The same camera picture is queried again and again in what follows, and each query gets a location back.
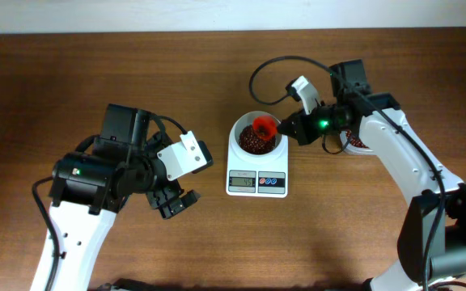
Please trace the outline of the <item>red plastic measuring scoop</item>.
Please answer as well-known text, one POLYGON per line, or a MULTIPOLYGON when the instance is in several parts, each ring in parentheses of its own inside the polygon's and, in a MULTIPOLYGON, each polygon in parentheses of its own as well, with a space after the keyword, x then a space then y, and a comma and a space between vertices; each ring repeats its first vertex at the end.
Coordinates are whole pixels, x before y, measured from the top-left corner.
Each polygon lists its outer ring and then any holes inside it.
POLYGON ((272 116, 258 116, 252 122, 254 133, 264 141, 270 141, 277 134, 277 123, 272 116))

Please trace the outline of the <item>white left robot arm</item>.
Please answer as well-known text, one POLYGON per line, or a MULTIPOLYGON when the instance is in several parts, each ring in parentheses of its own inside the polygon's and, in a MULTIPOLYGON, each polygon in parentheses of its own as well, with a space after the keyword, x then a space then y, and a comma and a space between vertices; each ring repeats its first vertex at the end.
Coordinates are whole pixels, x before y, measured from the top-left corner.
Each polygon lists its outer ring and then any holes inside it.
POLYGON ((50 207, 34 198, 48 233, 32 289, 87 289, 103 241, 127 198, 144 194, 162 218, 174 217, 200 197, 186 192, 178 178, 212 161, 205 143, 192 133, 173 143, 158 115, 109 105, 101 134, 60 159, 47 178, 50 207))

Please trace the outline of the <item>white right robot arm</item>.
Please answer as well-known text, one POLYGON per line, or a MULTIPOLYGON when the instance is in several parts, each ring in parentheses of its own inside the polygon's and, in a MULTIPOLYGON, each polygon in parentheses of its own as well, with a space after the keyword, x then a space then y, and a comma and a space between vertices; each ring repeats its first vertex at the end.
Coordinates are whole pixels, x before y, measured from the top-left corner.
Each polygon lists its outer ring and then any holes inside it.
POLYGON ((287 94, 302 103, 279 133, 301 146, 349 130, 384 165, 408 204, 397 261, 367 280, 365 290, 435 290, 466 276, 466 183, 449 171, 412 130, 389 93, 372 91, 362 61, 326 68, 336 102, 326 105, 305 78, 287 94))

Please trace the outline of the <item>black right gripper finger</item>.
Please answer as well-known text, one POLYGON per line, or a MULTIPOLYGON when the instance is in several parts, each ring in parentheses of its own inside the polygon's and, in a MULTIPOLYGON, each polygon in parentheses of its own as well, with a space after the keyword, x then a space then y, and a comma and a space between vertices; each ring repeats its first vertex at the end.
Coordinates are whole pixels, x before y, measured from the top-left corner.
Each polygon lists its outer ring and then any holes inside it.
POLYGON ((298 126, 295 127, 293 125, 279 125, 277 127, 277 132, 280 133, 281 135, 285 135, 288 138, 295 139, 297 142, 303 142, 303 131, 302 129, 298 126))
POLYGON ((306 115, 303 109, 291 113, 288 117, 282 119, 277 126, 278 129, 294 129, 301 122, 301 119, 306 115))

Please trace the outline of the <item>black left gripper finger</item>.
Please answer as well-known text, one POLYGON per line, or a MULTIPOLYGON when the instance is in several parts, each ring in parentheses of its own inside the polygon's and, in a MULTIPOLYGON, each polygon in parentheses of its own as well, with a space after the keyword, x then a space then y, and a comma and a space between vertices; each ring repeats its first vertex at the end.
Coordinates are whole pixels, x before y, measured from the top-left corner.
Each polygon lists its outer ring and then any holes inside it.
POLYGON ((200 198, 201 195, 194 190, 190 190, 183 196, 172 198, 160 207, 161 217, 163 220, 170 219, 196 204, 200 198))
POLYGON ((149 205, 152 209, 160 209, 176 197, 176 188, 173 185, 162 186, 146 192, 149 205))

